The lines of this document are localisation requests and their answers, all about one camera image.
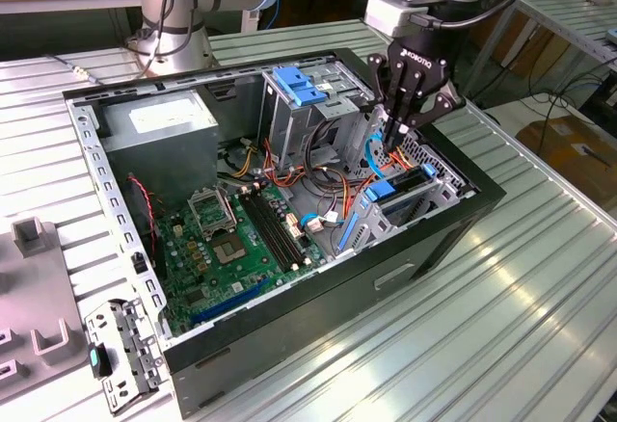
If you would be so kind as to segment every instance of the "blue latch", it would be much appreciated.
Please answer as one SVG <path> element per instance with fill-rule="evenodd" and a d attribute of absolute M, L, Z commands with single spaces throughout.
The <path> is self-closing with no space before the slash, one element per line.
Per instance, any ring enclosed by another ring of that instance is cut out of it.
<path fill-rule="evenodd" d="M 316 89 L 310 78 L 297 67 L 278 67 L 272 70 L 279 85 L 299 106 L 324 101 L 328 96 Z"/>
<path fill-rule="evenodd" d="M 396 190 L 392 188 L 392 185 L 387 181 L 378 181 L 366 188 L 366 196 L 370 198 L 371 202 L 375 202 L 380 198 L 386 198 L 390 194 L 394 194 Z"/>
<path fill-rule="evenodd" d="M 422 164 L 422 169 L 429 178 L 434 178 L 437 176 L 437 169 L 431 164 Z"/>

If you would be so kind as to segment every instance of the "power cord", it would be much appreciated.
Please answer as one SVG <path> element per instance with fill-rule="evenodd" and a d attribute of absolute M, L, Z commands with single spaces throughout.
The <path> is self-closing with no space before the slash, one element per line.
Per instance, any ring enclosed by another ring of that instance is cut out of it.
<path fill-rule="evenodd" d="M 62 59 L 59 56 L 54 56 L 53 54 L 48 54 L 45 56 L 46 58 L 50 58 L 53 59 L 54 61 L 58 61 L 61 64 L 64 64 L 66 67 L 68 67 L 70 70 L 73 71 L 73 73 L 77 76 L 77 78 L 79 78 L 80 80 L 88 80 L 90 83 L 94 83 L 95 85 L 105 85 L 103 82 L 101 82 L 99 79 L 97 79 L 96 77 L 94 77 L 91 73 L 89 73 L 86 69 L 84 69 L 83 67 L 80 66 L 76 66 L 73 63 L 70 63 L 69 61 Z"/>
<path fill-rule="evenodd" d="M 599 68 L 601 68 L 603 66 L 608 66 L 608 65 L 614 63 L 615 61 L 617 61 L 617 58 L 609 59 L 608 61 L 604 61 L 603 63 L 601 63 L 601 64 L 599 64 L 597 66 L 594 66 L 591 69 L 586 70 L 585 72 L 582 72 L 581 74 L 579 74 L 575 78 L 573 78 L 559 93 L 556 94 L 556 96 L 553 98 L 552 102 L 550 103 L 549 111 L 547 112 L 546 119 L 544 120 L 544 125 L 542 126 L 542 135 L 540 137 L 540 143 L 538 144 L 538 149 L 536 151 L 536 155 L 538 157 L 542 157 L 542 155 L 541 155 L 542 154 L 542 146 L 544 145 L 544 141 L 545 141 L 545 138 L 547 136 L 547 129 L 549 127 L 549 120 L 550 120 L 550 113 L 552 112 L 552 109 L 555 107 L 557 99 L 560 98 L 574 83 L 580 81 L 581 79 L 583 79 L 587 75 L 592 74 L 592 72 L 598 70 Z"/>

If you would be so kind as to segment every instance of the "aluminum table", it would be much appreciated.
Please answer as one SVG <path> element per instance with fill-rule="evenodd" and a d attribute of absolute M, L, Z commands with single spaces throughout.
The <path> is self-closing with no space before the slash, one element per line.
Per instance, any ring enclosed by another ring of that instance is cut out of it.
<path fill-rule="evenodd" d="M 464 89 L 465 94 L 469 94 L 477 84 L 484 65 L 495 51 L 516 11 L 530 17 L 527 24 L 530 29 L 526 29 L 529 35 L 532 35 L 538 26 L 543 26 L 578 49 L 557 89 L 562 88 L 573 76 L 574 70 L 585 55 L 596 59 L 599 64 L 606 63 L 607 67 L 617 68 L 617 63 L 614 63 L 617 61 L 617 45 L 605 38 L 607 30 L 617 28 L 617 4 L 597 6 L 586 0 L 518 0 L 503 13 L 480 51 L 471 68 L 471 75 Z M 520 41 L 518 45 L 513 46 L 504 59 L 505 65 L 516 57 L 523 44 L 524 41 Z"/>
<path fill-rule="evenodd" d="M 386 44 L 359 21 L 212 39 L 223 64 Z M 138 73 L 119 49 L 65 57 L 104 82 Z M 58 226 L 82 316 L 133 295 L 61 97 L 85 85 L 0 63 L 0 222 Z M 617 388 L 617 224 L 474 106 L 438 126 L 507 191 L 496 210 L 428 276 L 189 420 L 594 418 Z M 43 419 L 112 420 L 87 365 L 0 407 Z M 169 382 L 120 420 L 179 420 Z"/>

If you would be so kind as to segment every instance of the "metal rack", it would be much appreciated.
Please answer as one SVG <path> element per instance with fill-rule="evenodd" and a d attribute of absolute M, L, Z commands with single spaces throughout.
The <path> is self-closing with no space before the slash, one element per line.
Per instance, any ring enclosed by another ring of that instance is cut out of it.
<path fill-rule="evenodd" d="M 531 18 L 527 24 L 531 27 L 531 32 L 538 26 L 546 27 L 579 50 L 568 69 L 565 70 L 566 73 L 559 82 L 558 89 L 573 76 L 575 68 L 585 55 L 596 59 L 599 63 L 615 61 L 607 66 L 612 69 L 617 68 L 617 45 L 605 37 L 606 31 L 617 28 L 617 4 L 598 6 L 587 0 L 518 0 L 515 5 L 503 13 L 480 51 L 471 68 L 471 74 L 464 89 L 465 95 L 469 95 L 476 86 L 484 65 L 495 51 L 516 11 Z M 520 41 L 510 53 L 518 54 L 523 44 L 524 41 Z M 506 58 L 502 64 L 507 65 L 508 63 Z"/>
<path fill-rule="evenodd" d="M 212 41 L 223 64 L 386 45 L 359 21 Z M 118 49 L 66 58 L 108 83 L 139 70 Z M 46 59 L 0 63 L 0 223 L 59 227 L 82 318 L 134 295 L 60 95 L 84 86 Z M 617 388 L 617 224 L 472 105 L 437 126 L 507 192 L 499 207 L 429 276 L 191 421 L 593 419 Z M 121 420 L 179 421 L 172 394 L 162 382 Z M 107 410 L 84 365 L 0 419 L 112 421 Z"/>

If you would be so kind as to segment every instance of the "blue cable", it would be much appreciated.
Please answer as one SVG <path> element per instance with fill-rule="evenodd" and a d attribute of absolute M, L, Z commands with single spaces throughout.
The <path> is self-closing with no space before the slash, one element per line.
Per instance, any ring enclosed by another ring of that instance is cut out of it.
<path fill-rule="evenodd" d="M 304 217 L 302 217 L 302 220 L 300 220 L 300 227 L 305 227 L 305 224 L 307 224 L 310 220 L 317 218 L 319 215 L 317 215 L 316 213 L 309 213 L 307 215 L 305 215 Z"/>
<path fill-rule="evenodd" d="M 383 178 L 385 175 L 382 173 L 381 170 L 379 170 L 379 167 L 377 167 L 377 164 L 373 160 L 372 154 L 370 153 L 371 140 L 382 141 L 382 139 L 378 135 L 369 136 L 368 139 L 366 140 L 366 143 L 364 143 L 364 158 L 366 159 L 366 162 L 368 162 L 368 166 L 370 167 L 370 169 L 373 170 L 373 172 L 377 176 L 379 176 L 380 178 Z"/>
<path fill-rule="evenodd" d="M 279 16 L 279 6 L 281 5 L 281 0 L 277 0 L 277 10 L 274 11 L 274 15 L 272 16 L 272 20 L 270 20 L 270 23 L 268 25 L 266 25 L 266 28 L 263 30 L 269 30 L 270 27 L 272 27 L 272 24 L 274 24 L 274 21 L 277 20 L 277 17 Z"/>

